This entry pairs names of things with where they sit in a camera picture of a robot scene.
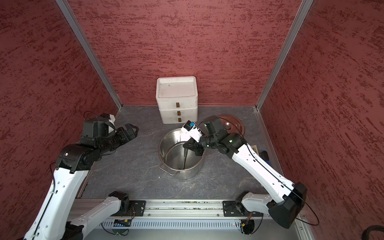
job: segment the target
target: gray marble surface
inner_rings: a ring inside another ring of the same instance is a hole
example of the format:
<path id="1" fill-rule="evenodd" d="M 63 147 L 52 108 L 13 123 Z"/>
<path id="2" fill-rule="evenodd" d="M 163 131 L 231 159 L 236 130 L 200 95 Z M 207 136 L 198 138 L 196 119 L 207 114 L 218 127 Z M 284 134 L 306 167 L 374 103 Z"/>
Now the gray marble surface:
<path id="1" fill-rule="evenodd" d="M 257 145 L 259 151 L 265 150 L 252 107 L 199 106 L 198 122 L 220 114 L 240 118 L 245 125 L 247 142 Z M 105 198 L 114 190 L 136 199 L 234 199 L 245 190 L 267 194 L 242 166 L 215 149 L 207 150 L 204 166 L 193 178 L 179 180 L 161 171 L 157 154 L 159 142 L 182 124 L 163 124 L 157 107 L 124 106 L 115 124 L 119 127 L 126 123 L 140 128 L 138 136 L 97 162 L 83 198 Z"/>

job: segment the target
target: white storage box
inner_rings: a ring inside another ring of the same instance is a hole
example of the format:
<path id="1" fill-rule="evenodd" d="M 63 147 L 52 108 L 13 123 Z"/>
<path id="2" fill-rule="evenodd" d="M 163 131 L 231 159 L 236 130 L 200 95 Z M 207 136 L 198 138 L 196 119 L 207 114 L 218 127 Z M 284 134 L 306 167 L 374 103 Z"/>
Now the white storage box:
<path id="1" fill-rule="evenodd" d="M 186 123 L 188 120 L 191 122 L 197 121 L 197 108 L 159 111 L 164 124 Z"/>
<path id="2" fill-rule="evenodd" d="M 156 101 L 164 124 L 197 121 L 196 78 L 158 78 Z"/>

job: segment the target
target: red textured wall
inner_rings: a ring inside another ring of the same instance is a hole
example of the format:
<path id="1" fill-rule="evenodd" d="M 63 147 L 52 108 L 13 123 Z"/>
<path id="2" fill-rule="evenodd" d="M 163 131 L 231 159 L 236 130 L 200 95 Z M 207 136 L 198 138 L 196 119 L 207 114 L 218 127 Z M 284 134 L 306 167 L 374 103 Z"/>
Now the red textured wall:
<path id="1" fill-rule="evenodd" d="M 124 104 L 195 76 L 199 104 L 254 105 L 301 0 L 69 0 Z"/>
<path id="2" fill-rule="evenodd" d="M 384 225 L 384 2 L 316 0 L 262 116 L 285 175 L 309 189 L 316 239 Z"/>
<path id="3" fill-rule="evenodd" d="M 0 239 L 23 237 L 77 142 L 83 111 L 117 108 L 54 0 L 0 3 Z"/>

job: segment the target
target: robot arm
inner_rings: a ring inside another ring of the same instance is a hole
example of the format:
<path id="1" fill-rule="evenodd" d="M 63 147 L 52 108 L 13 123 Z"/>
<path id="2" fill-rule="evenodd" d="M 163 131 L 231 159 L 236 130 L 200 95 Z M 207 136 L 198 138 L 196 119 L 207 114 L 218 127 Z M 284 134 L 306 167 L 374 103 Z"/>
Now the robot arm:
<path id="1" fill-rule="evenodd" d="M 100 160 L 102 154 L 134 139 L 138 130 L 130 124 L 115 129 L 108 114 L 86 120 L 80 142 L 67 145 L 60 152 L 50 189 L 24 239 L 59 240 L 74 236 L 83 239 L 104 219 L 121 207 L 126 208 L 127 196 L 114 192 L 82 218 L 67 222 L 75 196 L 93 163 Z"/>
<path id="2" fill-rule="evenodd" d="M 182 128 L 190 139 L 183 145 L 201 156 L 205 148 L 218 149 L 244 167 L 270 195 L 244 193 L 241 203 L 249 212 L 257 211 L 270 214 L 282 227 L 289 228 L 304 206 L 306 187 L 293 184 L 260 158 L 237 133 L 229 134 L 220 119 L 211 116 L 204 121 L 208 132 L 204 135 L 198 126 L 188 121 Z"/>

